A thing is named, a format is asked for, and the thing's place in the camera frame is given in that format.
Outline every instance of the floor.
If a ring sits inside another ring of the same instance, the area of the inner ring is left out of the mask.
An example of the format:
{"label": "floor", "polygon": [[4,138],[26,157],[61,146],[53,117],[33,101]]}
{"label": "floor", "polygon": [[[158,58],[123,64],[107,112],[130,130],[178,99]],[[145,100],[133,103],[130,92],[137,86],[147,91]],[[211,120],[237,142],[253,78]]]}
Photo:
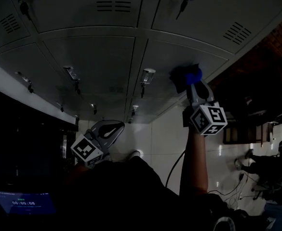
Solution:
{"label": "floor", "polygon": [[[116,143],[109,149],[113,161],[121,161],[134,150],[141,151],[142,158],[150,165],[160,176],[163,184],[166,183],[168,174],[186,147],[188,129],[182,126],[183,108],[174,107],[151,124],[126,124],[125,130],[119,136]],[[80,121],[79,132],[85,133],[94,122]],[[274,155],[278,153],[278,145],[282,140],[282,125],[274,127],[272,145],[269,142],[245,144],[245,145],[224,145],[223,132],[214,136],[207,136],[206,143],[206,161],[209,179],[208,190],[218,190],[223,194],[232,191],[239,183],[240,172],[235,170],[234,160],[236,157],[243,156],[249,149],[254,148],[256,155]],[[170,177],[168,187],[179,194],[181,167],[183,157],[178,162]],[[253,200],[254,192],[251,189],[255,182],[246,175],[240,182],[237,190],[227,196],[221,196],[226,200],[229,207],[240,208],[248,212],[249,215],[259,215],[262,213],[265,200],[261,198]]]}

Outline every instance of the blue screen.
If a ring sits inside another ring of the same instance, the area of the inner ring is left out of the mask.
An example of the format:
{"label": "blue screen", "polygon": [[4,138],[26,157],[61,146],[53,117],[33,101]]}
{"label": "blue screen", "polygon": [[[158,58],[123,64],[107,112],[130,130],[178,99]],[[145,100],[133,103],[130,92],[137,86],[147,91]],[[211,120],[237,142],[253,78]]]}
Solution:
{"label": "blue screen", "polygon": [[48,215],[56,212],[50,195],[0,191],[0,205],[7,214]]}

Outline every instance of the forearm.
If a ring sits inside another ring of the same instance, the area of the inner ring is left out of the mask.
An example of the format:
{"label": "forearm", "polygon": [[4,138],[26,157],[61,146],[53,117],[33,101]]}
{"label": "forearm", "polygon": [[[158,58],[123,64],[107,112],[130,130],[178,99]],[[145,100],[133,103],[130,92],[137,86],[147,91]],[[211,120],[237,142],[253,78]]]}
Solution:
{"label": "forearm", "polygon": [[180,195],[207,193],[205,138],[189,128],[188,141],[180,181]]}

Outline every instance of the sneaker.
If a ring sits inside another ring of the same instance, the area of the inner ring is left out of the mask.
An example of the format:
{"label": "sneaker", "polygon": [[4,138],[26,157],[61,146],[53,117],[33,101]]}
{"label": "sneaker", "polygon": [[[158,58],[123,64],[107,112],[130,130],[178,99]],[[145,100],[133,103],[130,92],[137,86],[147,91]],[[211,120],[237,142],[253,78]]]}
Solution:
{"label": "sneaker", "polygon": [[235,159],[234,165],[235,165],[237,170],[241,170],[242,169],[242,162],[240,160]]}
{"label": "sneaker", "polygon": [[254,149],[249,149],[248,152],[245,155],[245,159],[250,158],[250,156],[253,155],[253,151],[254,151]]}
{"label": "sneaker", "polygon": [[129,161],[131,158],[133,158],[134,156],[138,156],[141,157],[141,153],[139,151],[134,151],[132,152],[129,156],[128,156],[128,160]]}

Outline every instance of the white cube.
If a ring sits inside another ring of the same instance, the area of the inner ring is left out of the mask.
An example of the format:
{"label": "white cube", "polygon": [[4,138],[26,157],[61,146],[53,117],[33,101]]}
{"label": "white cube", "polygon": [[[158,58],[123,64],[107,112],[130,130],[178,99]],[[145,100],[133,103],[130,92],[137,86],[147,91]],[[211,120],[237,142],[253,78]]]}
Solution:
{"label": "white cube", "polygon": [[99,161],[102,158],[103,152],[81,134],[71,146],[73,155],[78,161],[83,161],[84,165],[89,165]]}
{"label": "white cube", "polygon": [[227,124],[227,118],[222,107],[200,105],[190,120],[201,135],[214,135]]}

